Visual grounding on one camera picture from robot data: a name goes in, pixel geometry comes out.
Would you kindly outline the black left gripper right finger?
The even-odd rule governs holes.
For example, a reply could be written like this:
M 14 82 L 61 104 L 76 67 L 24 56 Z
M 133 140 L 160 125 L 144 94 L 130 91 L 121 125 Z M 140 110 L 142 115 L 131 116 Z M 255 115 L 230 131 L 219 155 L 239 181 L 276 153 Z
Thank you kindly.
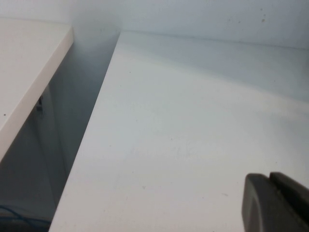
M 309 224 L 309 189 L 289 176 L 280 172 L 271 172 L 270 181 L 307 225 Z

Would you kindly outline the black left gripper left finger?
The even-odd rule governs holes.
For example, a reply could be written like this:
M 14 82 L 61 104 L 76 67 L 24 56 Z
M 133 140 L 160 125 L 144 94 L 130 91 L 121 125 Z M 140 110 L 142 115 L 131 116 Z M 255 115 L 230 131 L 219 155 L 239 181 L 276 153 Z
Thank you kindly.
M 248 174 L 242 200 L 246 232 L 307 232 L 307 225 L 281 195 L 269 176 Z

